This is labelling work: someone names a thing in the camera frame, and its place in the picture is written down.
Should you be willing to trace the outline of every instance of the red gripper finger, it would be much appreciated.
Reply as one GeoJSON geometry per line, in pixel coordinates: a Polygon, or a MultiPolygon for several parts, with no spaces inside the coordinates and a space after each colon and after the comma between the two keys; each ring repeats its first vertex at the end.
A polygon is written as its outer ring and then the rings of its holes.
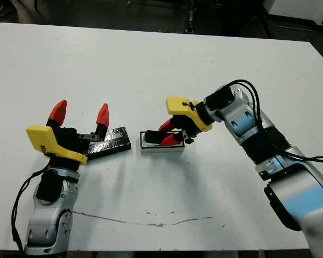
{"type": "Polygon", "coordinates": [[[166,121],[165,123],[163,123],[160,128],[159,128],[159,132],[169,132],[173,129],[175,129],[175,125],[173,123],[171,123],[171,120],[169,119],[168,121],[166,121]]]}
{"type": "Polygon", "coordinates": [[[66,106],[67,101],[65,100],[62,100],[56,104],[53,111],[50,113],[49,119],[56,121],[59,125],[62,125],[66,116],[66,106]]]}
{"type": "Polygon", "coordinates": [[[97,124],[105,125],[107,128],[109,127],[109,109],[107,103],[102,106],[98,113],[97,124]]]}
{"type": "Polygon", "coordinates": [[[174,134],[173,135],[169,135],[168,137],[165,137],[159,145],[161,146],[171,146],[171,145],[176,145],[176,144],[180,144],[179,141],[176,141],[174,139],[174,134]]]}

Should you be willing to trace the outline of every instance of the white table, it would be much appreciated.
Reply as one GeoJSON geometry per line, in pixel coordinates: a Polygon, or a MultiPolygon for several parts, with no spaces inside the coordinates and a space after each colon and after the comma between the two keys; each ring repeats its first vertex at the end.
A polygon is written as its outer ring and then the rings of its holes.
{"type": "MultiPolygon", "coordinates": [[[[64,125],[84,133],[107,102],[110,128],[126,126],[132,144],[80,168],[70,250],[307,248],[278,220],[224,124],[182,154],[139,152],[139,132],[169,118],[167,96],[203,99],[237,78],[255,85],[290,143],[323,155],[323,58],[310,43],[0,24],[0,249],[17,249],[13,202],[47,161],[25,129],[44,125],[61,99],[64,125]]],[[[23,239],[38,182],[19,203],[23,239]]]]}

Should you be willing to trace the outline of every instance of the black wire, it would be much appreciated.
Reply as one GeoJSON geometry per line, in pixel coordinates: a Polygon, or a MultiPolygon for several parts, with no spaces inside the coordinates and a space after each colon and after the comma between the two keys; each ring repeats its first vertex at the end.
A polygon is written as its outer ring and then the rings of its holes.
{"type": "MultiPolygon", "coordinates": [[[[229,87],[229,86],[231,86],[233,84],[239,84],[239,85],[245,87],[249,91],[249,93],[251,94],[251,98],[252,98],[252,106],[253,106],[254,118],[255,118],[257,129],[258,129],[259,132],[265,132],[265,130],[264,130],[263,126],[262,126],[261,107],[259,105],[259,97],[258,97],[257,90],[255,89],[255,87],[253,86],[252,83],[250,83],[247,80],[242,80],[242,79],[234,80],[234,81],[228,83],[226,86],[229,87]],[[254,92],[254,95],[255,95],[255,98],[256,98],[257,114],[256,114],[256,110],[255,110],[254,96],[253,96],[251,90],[246,85],[242,84],[241,82],[246,83],[249,87],[251,87],[252,91],[254,92]]],[[[289,152],[287,152],[285,150],[282,150],[279,147],[277,147],[275,144],[272,144],[272,147],[274,148],[274,150],[278,154],[287,156],[287,157],[289,157],[291,159],[297,158],[297,159],[302,160],[302,161],[314,161],[314,162],[323,163],[323,160],[321,160],[321,159],[323,159],[323,156],[305,157],[305,156],[296,155],[296,154],[293,154],[293,153],[289,153],[289,152]]]]}
{"type": "Polygon", "coordinates": [[[49,160],[48,164],[42,170],[33,173],[27,180],[25,180],[25,182],[23,183],[23,185],[20,187],[20,189],[18,191],[17,198],[16,198],[15,203],[13,205],[12,214],[11,214],[12,236],[13,236],[13,241],[16,242],[20,253],[23,252],[23,245],[22,245],[22,241],[20,239],[19,233],[16,228],[18,202],[19,202],[21,195],[25,191],[25,189],[29,186],[30,180],[36,176],[41,175],[43,172],[45,172],[47,170],[47,168],[49,167],[49,164],[50,164],[50,160],[49,160]]]}

